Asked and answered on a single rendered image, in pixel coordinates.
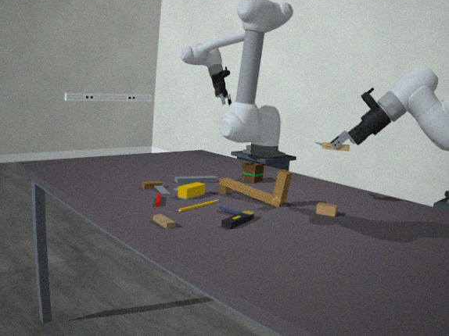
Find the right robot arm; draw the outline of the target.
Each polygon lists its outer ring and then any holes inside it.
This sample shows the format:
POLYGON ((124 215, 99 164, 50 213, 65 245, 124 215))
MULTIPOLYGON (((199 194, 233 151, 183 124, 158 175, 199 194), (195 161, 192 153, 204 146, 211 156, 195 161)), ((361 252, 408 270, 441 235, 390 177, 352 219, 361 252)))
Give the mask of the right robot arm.
POLYGON ((235 102, 222 116, 219 128, 228 140, 251 142, 243 153, 264 158, 286 156, 278 151, 281 119, 274 106, 255 104, 264 34, 279 28, 293 15, 287 2, 242 0, 237 11, 244 30, 221 38, 183 48, 180 56, 191 65, 221 64, 220 47, 243 42, 239 82, 235 102), (245 37, 244 37, 245 36, 245 37), (259 115, 260 114, 260 115, 259 115))

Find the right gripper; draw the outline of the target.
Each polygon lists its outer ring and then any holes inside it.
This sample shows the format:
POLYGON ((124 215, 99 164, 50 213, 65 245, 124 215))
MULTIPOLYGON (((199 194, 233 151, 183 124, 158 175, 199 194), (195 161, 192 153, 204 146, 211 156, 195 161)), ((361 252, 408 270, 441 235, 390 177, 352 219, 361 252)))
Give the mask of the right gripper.
POLYGON ((230 74, 230 70, 227 70, 227 67, 225 67, 225 70, 223 70, 223 66, 221 64, 214 64, 212 66, 209 66, 208 70, 210 77, 213 75, 211 79, 215 89, 215 96, 217 98, 221 98, 222 105, 225 104, 225 98, 228 98, 228 104, 230 105, 232 103, 232 100, 225 88, 225 77, 230 74))

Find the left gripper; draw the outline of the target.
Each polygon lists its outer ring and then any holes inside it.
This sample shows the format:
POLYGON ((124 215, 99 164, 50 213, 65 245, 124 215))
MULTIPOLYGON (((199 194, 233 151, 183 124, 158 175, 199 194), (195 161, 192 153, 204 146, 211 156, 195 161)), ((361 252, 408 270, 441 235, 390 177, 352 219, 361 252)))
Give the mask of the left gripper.
POLYGON ((362 121, 356 127, 348 133, 347 131, 344 131, 345 133, 342 132, 330 142, 334 149, 338 148, 347 139, 350 139, 353 144, 356 142, 359 145, 369 135, 378 134, 391 123, 391 120, 395 122, 406 113, 406 109, 400 100, 391 91, 388 91, 381 97, 377 101, 378 103, 370 95, 372 91, 374 91, 374 88, 371 88, 361 96, 370 110, 361 117, 362 121))

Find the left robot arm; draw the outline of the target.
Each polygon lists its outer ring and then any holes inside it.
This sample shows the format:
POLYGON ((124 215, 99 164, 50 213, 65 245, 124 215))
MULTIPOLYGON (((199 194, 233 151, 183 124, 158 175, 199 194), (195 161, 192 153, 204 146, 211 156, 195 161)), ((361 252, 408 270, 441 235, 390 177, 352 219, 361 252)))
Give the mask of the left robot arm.
POLYGON ((391 91, 409 112, 426 136, 440 149, 449 151, 449 101, 439 101, 434 91, 437 75, 419 66, 400 78, 391 91))

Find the yellow rectangular block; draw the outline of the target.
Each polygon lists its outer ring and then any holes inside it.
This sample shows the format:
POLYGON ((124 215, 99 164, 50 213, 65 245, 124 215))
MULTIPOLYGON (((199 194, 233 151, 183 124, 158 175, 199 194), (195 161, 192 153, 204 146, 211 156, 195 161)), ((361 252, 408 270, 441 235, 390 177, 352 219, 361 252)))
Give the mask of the yellow rectangular block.
POLYGON ((192 183, 178 187, 178 198, 190 199, 205 195, 205 184, 192 183))

